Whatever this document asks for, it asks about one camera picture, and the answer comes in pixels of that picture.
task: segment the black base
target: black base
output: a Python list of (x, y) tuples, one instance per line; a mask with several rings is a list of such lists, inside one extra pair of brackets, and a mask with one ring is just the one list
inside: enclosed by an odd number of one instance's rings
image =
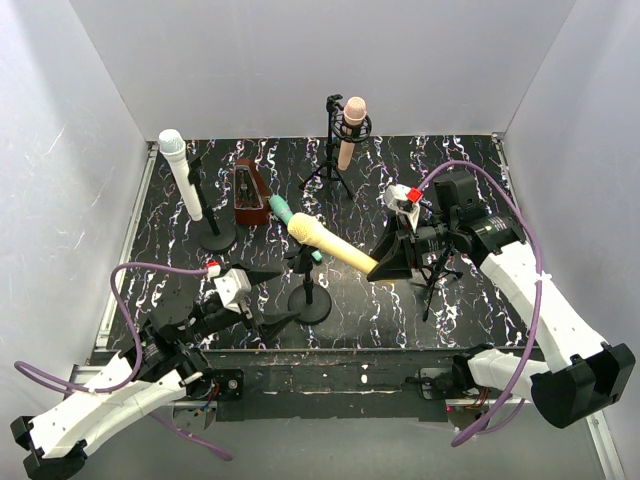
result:
[(211, 253), (225, 253), (236, 243), (238, 233), (233, 224), (219, 222), (220, 235), (214, 235), (206, 222), (205, 228), (206, 231), (198, 234), (198, 242), (202, 248)]
[(27, 477), (32, 480), (68, 480), (78, 473), (84, 466), (87, 455), (84, 448), (85, 440), (76, 442), (74, 447), (64, 457), (42, 458), (44, 452), (36, 449), (31, 434), (33, 426), (30, 424), (33, 417), (18, 417), (11, 422), (13, 439), (25, 450), (31, 452), (22, 462)]
[(313, 285), (313, 303), (307, 304), (304, 287), (296, 287), (287, 303), (288, 309), (298, 314), (296, 322), (301, 325), (318, 325), (324, 322), (331, 313), (331, 295), (321, 285)]
[[(323, 168), (326, 168), (326, 173), (320, 173)], [(311, 175), (309, 175), (300, 185), (298, 185), (298, 188), (303, 191), (305, 188), (307, 188), (307, 184), (315, 177), (324, 178), (325, 180), (328, 180), (329, 184), (331, 184), (332, 182), (340, 182), (347, 191), (349, 200), (353, 200), (353, 193), (351, 193), (351, 189), (345, 183), (344, 178), (342, 178), (342, 175), (338, 170), (337, 161), (334, 160), (330, 162), (325, 160), (322, 165), (316, 168)]]

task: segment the round stand base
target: round stand base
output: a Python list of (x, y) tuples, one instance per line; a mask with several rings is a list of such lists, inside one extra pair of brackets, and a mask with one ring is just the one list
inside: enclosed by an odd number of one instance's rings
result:
[(236, 243), (236, 226), (228, 223), (218, 223), (220, 235), (214, 235), (209, 225), (205, 223), (206, 231), (198, 234), (200, 246), (211, 253), (225, 253)]
[(296, 287), (291, 295), (287, 306), (290, 311), (296, 312), (296, 321), (301, 325), (318, 325), (324, 322), (331, 313), (331, 295), (327, 290), (318, 284), (313, 285), (313, 303), (307, 304), (304, 287)]

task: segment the teal microphone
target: teal microphone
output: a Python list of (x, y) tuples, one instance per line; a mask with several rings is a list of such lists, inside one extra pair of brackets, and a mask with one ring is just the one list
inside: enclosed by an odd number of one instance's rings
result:
[[(291, 213), (291, 208), (287, 201), (280, 195), (271, 195), (269, 205), (271, 205), (271, 210), (276, 214), (276, 217), (282, 220), (285, 225), (289, 225), (289, 220), (293, 217), (293, 213)], [(318, 250), (313, 252), (311, 256), (316, 262), (322, 261), (322, 254)]]

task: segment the microphone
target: microphone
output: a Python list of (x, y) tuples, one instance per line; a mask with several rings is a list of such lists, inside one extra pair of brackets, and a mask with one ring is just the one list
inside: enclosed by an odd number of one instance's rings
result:
[[(269, 198), (269, 205), (276, 217), (282, 220), (285, 225), (289, 225), (289, 220), (293, 217), (293, 213), (291, 213), (291, 208), (287, 201), (280, 195), (272, 195)], [(322, 254), (318, 250), (313, 252), (311, 256), (318, 263), (322, 261)]]
[(300, 243), (311, 245), (333, 255), (366, 275), (378, 264), (369, 255), (324, 228), (315, 217), (296, 213), (289, 220), (288, 229)]
[[(367, 116), (367, 104), (360, 97), (351, 97), (344, 106), (343, 114), (344, 121), (347, 125), (358, 127), (362, 125), (362, 122)], [(351, 129), (345, 128), (345, 132), (351, 133)], [(340, 142), (340, 154), (338, 155), (338, 168), (340, 170), (346, 170), (349, 163), (351, 163), (354, 148), (354, 143), (347, 142), (346, 140)]]
[(160, 144), (160, 153), (169, 162), (173, 178), (176, 180), (189, 216), (195, 222), (202, 220), (202, 205), (200, 205), (196, 188), (189, 182), (187, 145), (178, 131), (173, 129), (160, 132), (158, 143)]

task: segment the pink microphone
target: pink microphone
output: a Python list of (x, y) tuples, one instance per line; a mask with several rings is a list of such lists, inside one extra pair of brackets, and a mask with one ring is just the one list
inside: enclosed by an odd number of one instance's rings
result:
[[(351, 97), (347, 104), (344, 106), (344, 121), (347, 125), (357, 127), (362, 125), (365, 117), (367, 116), (367, 104), (360, 97)], [(351, 133), (350, 128), (346, 128), (346, 133)], [(338, 168), (340, 170), (346, 170), (351, 163), (351, 157), (353, 156), (354, 143), (347, 141), (340, 142), (340, 155), (338, 155)]]

